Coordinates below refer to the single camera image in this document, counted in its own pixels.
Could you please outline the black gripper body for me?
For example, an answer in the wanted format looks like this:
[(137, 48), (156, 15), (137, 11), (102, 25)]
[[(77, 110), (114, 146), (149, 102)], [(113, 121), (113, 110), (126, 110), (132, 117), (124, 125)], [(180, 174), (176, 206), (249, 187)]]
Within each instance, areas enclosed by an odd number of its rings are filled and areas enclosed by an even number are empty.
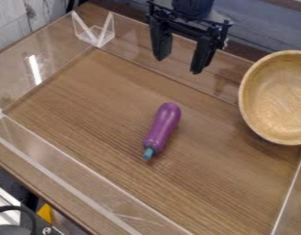
[(165, 22), (172, 33), (197, 39), (206, 36), (225, 40), (233, 22), (214, 9), (214, 0), (148, 0), (148, 24), (150, 19)]

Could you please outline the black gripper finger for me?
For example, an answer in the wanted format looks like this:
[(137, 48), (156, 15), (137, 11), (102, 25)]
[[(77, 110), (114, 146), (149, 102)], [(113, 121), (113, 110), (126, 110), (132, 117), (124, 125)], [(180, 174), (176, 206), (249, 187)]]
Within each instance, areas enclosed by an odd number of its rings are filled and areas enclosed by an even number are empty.
[(202, 69), (209, 66), (217, 48), (218, 41), (216, 39), (212, 39), (206, 36), (201, 36), (198, 38), (189, 67), (189, 70), (193, 74), (201, 73)]
[(149, 27), (153, 55), (162, 61), (172, 53), (173, 35), (169, 25), (156, 18), (150, 19)]

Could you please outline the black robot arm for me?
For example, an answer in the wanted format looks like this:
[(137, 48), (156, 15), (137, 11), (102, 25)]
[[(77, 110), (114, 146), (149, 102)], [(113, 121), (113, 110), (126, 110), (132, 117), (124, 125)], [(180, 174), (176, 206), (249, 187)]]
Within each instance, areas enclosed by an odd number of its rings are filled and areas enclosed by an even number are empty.
[(173, 34), (196, 41), (189, 71), (202, 72), (217, 50), (228, 45), (233, 22), (214, 9), (214, 0), (148, 0), (146, 23), (154, 58), (166, 59), (173, 50)]

